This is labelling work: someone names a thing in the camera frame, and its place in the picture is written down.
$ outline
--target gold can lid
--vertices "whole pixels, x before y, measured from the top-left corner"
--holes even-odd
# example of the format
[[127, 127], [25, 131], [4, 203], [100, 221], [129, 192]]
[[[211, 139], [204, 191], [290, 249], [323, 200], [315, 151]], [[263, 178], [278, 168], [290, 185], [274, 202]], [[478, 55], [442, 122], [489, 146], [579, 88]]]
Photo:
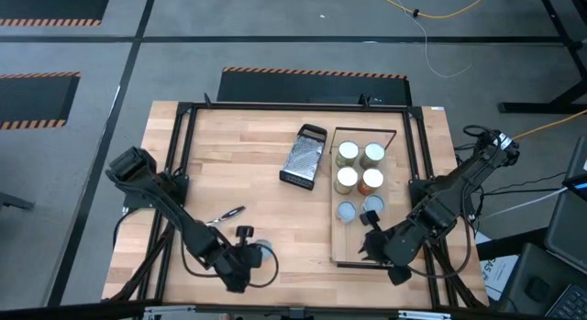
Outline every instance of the gold can lid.
[[343, 141], [338, 146], [338, 152], [345, 159], [354, 159], [359, 155], [359, 146], [352, 141]]
[[371, 160], [383, 160], [385, 148], [377, 142], [372, 142], [365, 147], [365, 155]]
[[344, 167], [338, 170], [337, 173], [338, 182], [343, 186], [354, 186], [359, 179], [359, 175], [355, 171], [355, 169], [351, 167]]
[[368, 169], [363, 173], [363, 181], [371, 188], [379, 188], [383, 185], [383, 173], [377, 169]]

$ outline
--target white cable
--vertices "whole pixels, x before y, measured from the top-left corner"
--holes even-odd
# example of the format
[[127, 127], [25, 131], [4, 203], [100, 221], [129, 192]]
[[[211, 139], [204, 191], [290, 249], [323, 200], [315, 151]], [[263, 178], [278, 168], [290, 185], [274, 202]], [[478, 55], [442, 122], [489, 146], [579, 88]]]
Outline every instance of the white cable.
[[548, 195], [546, 195], [546, 196], [539, 197], [539, 198], [537, 198], [536, 200], [533, 200], [533, 201], [528, 201], [528, 202], [526, 202], [526, 203], [522, 203], [522, 204], [518, 204], [518, 205], [515, 205], [515, 206], [512, 206], [512, 207], [509, 207], [509, 208], [507, 208], [507, 209], [505, 209], [505, 210], [498, 211], [498, 212], [496, 212], [496, 213], [494, 213], [494, 214], [490, 214], [490, 215], [488, 215], [488, 216], [484, 217], [484, 218], [483, 218], [483, 219], [481, 219], [481, 220], [482, 220], [482, 221], [485, 221], [485, 220], [487, 220], [487, 219], [489, 219], [489, 218], [491, 218], [491, 217], [493, 217], [493, 216], [495, 216], [495, 215], [505, 214], [506, 212], [510, 212], [510, 211], [512, 211], [512, 210], [515, 210], [515, 209], [517, 209], [517, 208], [520, 208], [520, 207], [522, 207], [522, 206], [531, 205], [531, 204], [534, 204], [534, 203], [536, 203], [536, 202], [540, 202], [540, 201], [546, 200], [546, 199], [548, 199], [549, 197], [551, 197], [551, 196], [554, 196], [554, 195], [557, 195], [557, 194], [560, 194], [560, 193], [562, 193], [562, 192], [565, 192], [566, 190], [568, 190], [568, 188], [567, 188], [567, 187], [563, 187], [563, 188], [561, 188], [561, 189], [557, 190], [556, 192], [552, 192], [552, 193], [550, 193], [550, 194], [548, 194]]
[[430, 71], [432, 71], [433, 73], [435, 73], [439, 77], [450, 78], [450, 77], [454, 77], [454, 76], [457, 76], [457, 75], [464, 73], [465, 71], [467, 71], [468, 69], [470, 69], [473, 66], [472, 64], [469, 64], [469, 67], [463, 69], [460, 72], [453, 73], [451, 75], [443, 75], [442, 73], [435, 71], [434, 68], [432, 68], [432, 65], [430, 64], [430, 59], [428, 58], [428, 34], [426, 33], [426, 30], [424, 29], [424, 27], [422, 27], [421, 24], [418, 23], [418, 21], [415, 20], [415, 18], [413, 18], [411, 15], [409, 15], [407, 13], [407, 11], [405, 10], [405, 6], [401, 0], [397, 0], [397, 2], [400, 4], [400, 6], [402, 6], [404, 8], [404, 9], [402, 9], [404, 11], [404, 14], [407, 17], [410, 17], [412, 19], [412, 21], [414, 21], [414, 23], [416, 23], [424, 32], [424, 52], [426, 53], [426, 63], [428, 64], [428, 68], [430, 68]]

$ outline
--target yellow cable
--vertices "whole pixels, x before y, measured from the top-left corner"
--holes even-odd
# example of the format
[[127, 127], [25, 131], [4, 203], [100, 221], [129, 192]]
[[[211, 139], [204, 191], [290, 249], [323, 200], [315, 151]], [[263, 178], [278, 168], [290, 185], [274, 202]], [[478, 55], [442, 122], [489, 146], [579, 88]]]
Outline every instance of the yellow cable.
[[[394, 5], [394, 6], [397, 6], [399, 8], [402, 8], [406, 12], [414, 13], [414, 11], [412, 9], [405, 8], [405, 7], [397, 4], [393, 0], [385, 0], [385, 1], [388, 2], [388, 3], [390, 3], [390, 4], [392, 4], [392, 5]], [[461, 10], [458, 10], [458, 11], [456, 11], [454, 13], [451, 13], [451, 14], [448, 14], [448, 15], [445, 15], [445, 16], [431, 16], [431, 15], [420, 13], [420, 12], [418, 12], [418, 16], [419, 17], [428, 17], [428, 18], [449, 18], [449, 17], [455, 17], [455, 16], [457, 16], [457, 15], [459, 15], [461, 13], [466, 12], [467, 10], [469, 10], [470, 8], [472, 8], [473, 6], [479, 4], [481, 1], [482, 0], [476, 0], [474, 3], [470, 4], [469, 6], [466, 6], [465, 8], [462, 8]]]
[[546, 125], [544, 125], [542, 127], [537, 127], [535, 129], [531, 129], [531, 130], [529, 130], [527, 132], [522, 133], [519, 136], [513, 137], [512, 139], [518, 139], [518, 138], [521, 138], [521, 137], [525, 137], [527, 135], [530, 135], [530, 134], [532, 134], [534, 132], [538, 132], [538, 131], [543, 130], [545, 128], [557, 126], [558, 124], [562, 124], [564, 122], [568, 122], [568, 121], [572, 120], [573, 118], [579, 117], [579, 116], [581, 116], [583, 114], [587, 114], [587, 109], [585, 109], [585, 110], [581, 111], [580, 113], [577, 113], [577, 114], [575, 114], [573, 116], [569, 116], [567, 118], [561, 119], [560, 121], [556, 121], [556, 122], [553, 122], [553, 123], [550, 123], [550, 124], [546, 124]]

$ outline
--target food can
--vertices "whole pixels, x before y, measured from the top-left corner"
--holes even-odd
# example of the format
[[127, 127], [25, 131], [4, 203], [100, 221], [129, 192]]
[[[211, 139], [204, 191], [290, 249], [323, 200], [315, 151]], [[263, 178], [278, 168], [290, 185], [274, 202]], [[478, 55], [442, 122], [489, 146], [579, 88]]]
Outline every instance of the food can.
[[385, 208], [383, 199], [377, 195], [369, 195], [365, 198], [362, 204], [363, 212], [374, 211], [377, 214], [381, 213]]
[[337, 166], [339, 168], [351, 167], [355, 163], [357, 156], [359, 156], [359, 146], [352, 141], [343, 141], [338, 146]]
[[371, 195], [383, 185], [383, 173], [377, 169], [367, 169], [357, 184], [357, 190], [363, 195]]
[[347, 194], [352, 191], [352, 188], [357, 184], [359, 175], [355, 169], [351, 167], [344, 167], [338, 170], [337, 179], [334, 182], [334, 189], [338, 193]]
[[360, 156], [360, 166], [367, 170], [375, 168], [385, 157], [385, 148], [377, 142], [372, 142], [365, 147], [365, 151]]
[[350, 223], [356, 216], [357, 209], [355, 208], [355, 204], [352, 204], [351, 202], [341, 202], [338, 205], [337, 217], [341, 222], [345, 224]]

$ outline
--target black floor mat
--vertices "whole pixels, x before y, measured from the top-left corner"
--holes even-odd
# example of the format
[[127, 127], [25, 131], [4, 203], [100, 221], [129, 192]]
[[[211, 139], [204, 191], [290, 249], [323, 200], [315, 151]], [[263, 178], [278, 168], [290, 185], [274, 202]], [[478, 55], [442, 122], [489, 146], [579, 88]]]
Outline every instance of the black floor mat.
[[412, 105], [407, 78], [399, 74], [226, 67], [217, 101]]
[[99, 26], [108, 0], [0, 0], [0, 26]]
[[0, 129], [63, 127], [79, 72], [0, 75]]

